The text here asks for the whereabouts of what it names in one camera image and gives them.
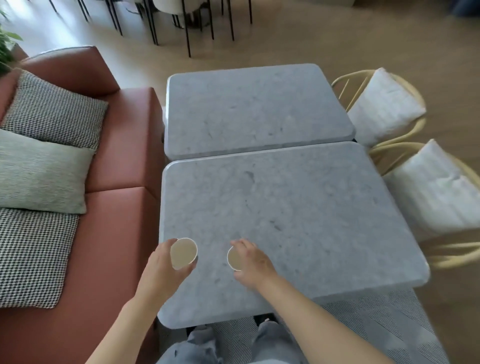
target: black and white checkered pillow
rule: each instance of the black and white checkered pillow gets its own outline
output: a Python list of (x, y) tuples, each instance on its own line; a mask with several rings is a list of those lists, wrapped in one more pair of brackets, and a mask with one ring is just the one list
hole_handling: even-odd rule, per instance
[(96, 150), (108, 103), (70, 92), (22, 71), (1, 128), (41, 140)]
[(0, 307), (55, 307), (78, 219), (0, 208)]

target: jeans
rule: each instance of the jeans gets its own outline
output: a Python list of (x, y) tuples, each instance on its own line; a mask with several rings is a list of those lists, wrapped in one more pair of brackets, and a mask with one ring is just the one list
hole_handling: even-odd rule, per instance
[[(252, 342), (252, 361), (276, 359), (288, 364), (307, 364), (283, 325), (262, 322)], [(217, 356), (212, 328), (196, 327), (186, 341), (170, 346), (157, 364), (223, 364)]]

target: tabletop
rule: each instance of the tabletop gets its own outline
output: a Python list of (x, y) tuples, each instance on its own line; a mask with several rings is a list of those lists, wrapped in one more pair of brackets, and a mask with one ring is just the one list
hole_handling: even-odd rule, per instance
[(170, 160), (352, 140), (355, 129), (320, 67), (253, 67), (172, 75)]
[(190, 237), (198, 264), (158, 318), (183, 328), (271, 312), (235, 281), (230, 240), (247, 238), (317, 303), (419, 286), (430, 271), (365, 149), (318, 144), (170, 163), (160, 241)]

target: cup rim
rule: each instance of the cup rim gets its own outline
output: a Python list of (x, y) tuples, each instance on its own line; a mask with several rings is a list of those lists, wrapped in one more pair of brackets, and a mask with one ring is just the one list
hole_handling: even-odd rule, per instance
[(195, 242), (195, 240), (193, 240), (192, 238), (178, 238), (177, 241), (172, 244), (172, 247), (170, 248), (170, 254), (171, 254), (171, 251), (172, 251), (173, 246), (174, 246), (179, 240), (182, 240), (182, 239), (190, 240), (190, 241), (193, 243), (193, 245), (195, 245), (195, 256), (193, 257), (193, 259), (192, 259), (191, 262), (185, 264), (184, 266), (182, 266), (182, 267), (180, 267), (180, 268), (178, 268), (178, 269), (182, 269), (183, 267), (187, 266), (188, 264), (193, 263), (193, 262), (195, 261), (195, 259), (197, 259), (197, 256), (198, 256), (198, 245), (197, 245), (197, 243)]
[(227, 252), (227, 263), (230, 266), (230, 268), (232, 268), (235, 272), (240, 272), (241, 269), (235, 269), (234, 267), (232, 267), (232, 264), (230, 264), (230, 262), (228, 261), (228, 255), (230, 254), (230, 250), (232, 250), (233, 248), (235, 248), (235, 247), (234, 246), (230, 247), (230, 249)]

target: pillow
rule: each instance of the pillow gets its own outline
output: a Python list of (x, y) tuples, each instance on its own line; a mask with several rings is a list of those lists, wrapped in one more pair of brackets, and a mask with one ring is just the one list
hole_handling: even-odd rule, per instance
[(93, 154), (0, 129), (0, 207), (84, 214)]
[(96, 150), (107, 107), (105, 101), (67, 91), (22, 71), (0, 127), (43, 142)]
[(355, 140), (374, 146), (422, 116), (426, 109), (383, 68), (375, 71), (348, 111)]
[(384, 181), (419, 242), (480, 228), (480, 190), (433, 139)]
[(0, 307), (55, 307), (78, 218), (0, 208)]

